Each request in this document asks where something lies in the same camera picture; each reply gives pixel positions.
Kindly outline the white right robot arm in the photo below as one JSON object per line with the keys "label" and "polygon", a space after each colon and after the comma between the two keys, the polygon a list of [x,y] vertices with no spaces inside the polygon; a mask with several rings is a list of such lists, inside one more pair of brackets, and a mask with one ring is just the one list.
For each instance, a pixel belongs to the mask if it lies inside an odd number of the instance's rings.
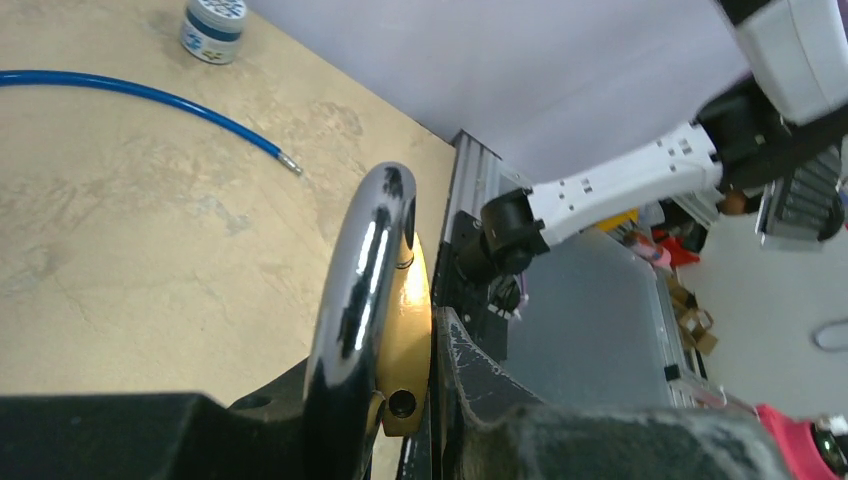
{"label": "white right robot arm", "polygon": [[574,175],[489,200],[481,228],[456,255],[473,284],[517,275],[598,222],[690,192],[721,192],[812,176],[812,199],[766,218],[768,235],[824,241],[839,166],[820,165],[847,134],[847,5],[843,1],[720,1],[749,76],[669,133]]}

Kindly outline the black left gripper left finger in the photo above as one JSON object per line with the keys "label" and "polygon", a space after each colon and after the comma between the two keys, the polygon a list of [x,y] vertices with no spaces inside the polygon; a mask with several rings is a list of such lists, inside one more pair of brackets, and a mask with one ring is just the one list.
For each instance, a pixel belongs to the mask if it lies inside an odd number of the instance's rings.
{"label": "black left gripper left finger", "polygon": [[294,367],[225,407],[197,392],[4,396],[4,479],[302,479]]}

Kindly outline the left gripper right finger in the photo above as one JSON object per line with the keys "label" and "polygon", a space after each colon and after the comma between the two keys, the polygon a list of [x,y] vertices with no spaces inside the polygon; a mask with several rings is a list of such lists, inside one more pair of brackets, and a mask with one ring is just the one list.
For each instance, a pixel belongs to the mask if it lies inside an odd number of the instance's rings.
{"label": "left gripper right finger", "polygon": [[700,408],[574,410],[542,401],[434,312],[433,454],[445,479],[789,479],[751,417]]}

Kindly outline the brass padlock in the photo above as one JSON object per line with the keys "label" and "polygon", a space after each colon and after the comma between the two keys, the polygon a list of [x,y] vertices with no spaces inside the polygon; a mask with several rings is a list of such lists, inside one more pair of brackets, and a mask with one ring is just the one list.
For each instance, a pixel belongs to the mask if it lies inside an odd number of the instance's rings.
{"label": "brass padlock", "polygon": [[365,175],[343,219],[306,365],[310,479],[362,479],[379,432],[421,426],[432,311],[415,208],[413,174],[386,162]]}

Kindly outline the blue cable lock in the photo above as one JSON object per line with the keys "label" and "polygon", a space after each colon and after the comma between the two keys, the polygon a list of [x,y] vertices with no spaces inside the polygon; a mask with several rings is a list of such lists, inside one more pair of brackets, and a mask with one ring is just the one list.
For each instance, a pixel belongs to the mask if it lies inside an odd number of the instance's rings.
{"label": "blue cable lock", "polygon": [[275,159],[297,176],[303,169],[281,147],[263,135],[210,108],[181,96],[109,76],[60,70],[2,70],[1,87],[64,86],[109,91],[166,105],[192,114],[237,135]]}

